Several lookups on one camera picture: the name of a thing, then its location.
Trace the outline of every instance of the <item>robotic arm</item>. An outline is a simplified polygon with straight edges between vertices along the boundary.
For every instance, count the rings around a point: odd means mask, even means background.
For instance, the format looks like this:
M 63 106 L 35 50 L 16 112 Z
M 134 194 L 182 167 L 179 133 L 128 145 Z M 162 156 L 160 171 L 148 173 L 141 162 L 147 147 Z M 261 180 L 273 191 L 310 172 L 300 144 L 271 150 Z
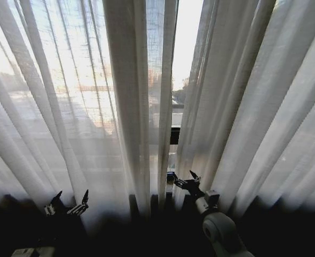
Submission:
M 87 201 L 88 201 L 88 190 L 81 201 L 80 205 L 77 205 L 72 208 L 65 207 L 65 205 L 61 202 L 60 196 L 62 191 L 60 191 L 50 202 L 50 205 L 46 205 L 44 207 L 44 211 L 46 212 L 47 216 L 53 215 L 75 215 L 80 216 L 86 209 L 88 208 Z
M 236 231 L 235 223 L 218 211 L 219 194 L 214 190 L 205 193 L 199 189 L 200 177 L 190 171 L 193 179 L 182 180 L 175 174 L 174 184 L 188 190 L 203 217 L 202 229 L 218 257 L 254 257 L 248 252 Z

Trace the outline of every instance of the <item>dark floor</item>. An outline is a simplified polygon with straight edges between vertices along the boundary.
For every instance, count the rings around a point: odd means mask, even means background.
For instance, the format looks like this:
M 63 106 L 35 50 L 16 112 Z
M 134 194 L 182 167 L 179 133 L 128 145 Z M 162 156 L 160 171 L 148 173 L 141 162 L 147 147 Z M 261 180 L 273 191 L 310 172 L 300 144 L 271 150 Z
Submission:
M 165 212 L 159 213 L 152 197 L 152 218 L 148 221 L 137 216 L 132 204 L 130 224 L 109 217 L 93 239 L 87 238 L 79 220 L 65 220 L 49 229 L 47 219 L 35 208 L 28 208 L 31 203 L 25 208 L 13 199 L 9 201 L 9 211 L 0 209 L 0 256 L 11 256 L 16 248 L 44 244 L 55 245 L 56 256 L 214 256 L 189 199 L 180 212 L 173 210 L 169 199 Z M 255 256 L 315 256 L 315 213 L 287 214 L 278 205 L 264 210 L 256 201 L 236 224 Z M 56 227 L 63 239 L 49 241 L 52 237 L 47 233 Z

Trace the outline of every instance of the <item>sky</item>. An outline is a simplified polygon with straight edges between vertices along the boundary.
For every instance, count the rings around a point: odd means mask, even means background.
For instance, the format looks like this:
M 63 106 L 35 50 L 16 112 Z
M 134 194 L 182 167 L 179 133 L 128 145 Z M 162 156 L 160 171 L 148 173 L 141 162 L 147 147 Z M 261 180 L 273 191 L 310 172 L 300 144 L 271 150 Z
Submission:
M 183 88 L 190 76 L 203 0 L 180 0 L 174 45 L 173 90 Z

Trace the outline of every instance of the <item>sheer white curtain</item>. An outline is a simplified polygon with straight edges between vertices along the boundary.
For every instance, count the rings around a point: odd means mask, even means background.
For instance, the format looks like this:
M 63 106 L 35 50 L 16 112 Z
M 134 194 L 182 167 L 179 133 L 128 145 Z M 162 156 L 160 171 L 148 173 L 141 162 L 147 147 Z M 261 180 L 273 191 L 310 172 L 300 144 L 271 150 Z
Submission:
M 66 205 L 91 227 L 164 202 L 176 1 L 0 0 L 0 202 Z
M 315 210 L 315 1 L 204 1 L 192 67 L 178 176 L 236 216 Z

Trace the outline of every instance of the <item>white robotic arm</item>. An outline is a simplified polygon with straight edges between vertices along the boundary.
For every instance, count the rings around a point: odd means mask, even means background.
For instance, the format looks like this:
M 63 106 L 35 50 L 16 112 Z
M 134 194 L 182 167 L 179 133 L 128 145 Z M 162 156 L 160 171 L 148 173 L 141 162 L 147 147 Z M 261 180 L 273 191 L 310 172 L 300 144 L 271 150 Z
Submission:
M 199 189 L 200 177 L 190 171 L 193 179 L 182 180 L 174 175 L 174 184 L 188 190 L 203 217 L 202 229 L 210 240 L 218 257 L 254 257 L 248 252 L 238 236 L 235 223 L 218 211 L 219 194 L 214 190 L 205 193 Z

